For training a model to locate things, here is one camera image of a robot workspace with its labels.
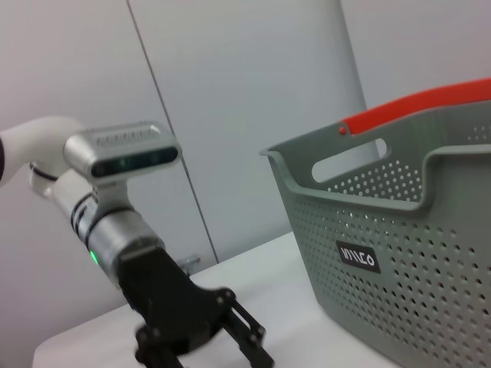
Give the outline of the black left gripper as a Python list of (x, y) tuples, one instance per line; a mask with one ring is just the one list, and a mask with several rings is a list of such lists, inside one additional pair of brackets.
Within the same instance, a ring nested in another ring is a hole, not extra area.
[(136, 332), (136, 360), (145, 367), (183, 368), (178, 356), (206, 345), (222, 328), (252, 368), (275, 366), (263, 347), (265, 328), (235, 293), (194, 284), (161, 247), (120, 256), (117, 276), (124, 297), (145, 321)]

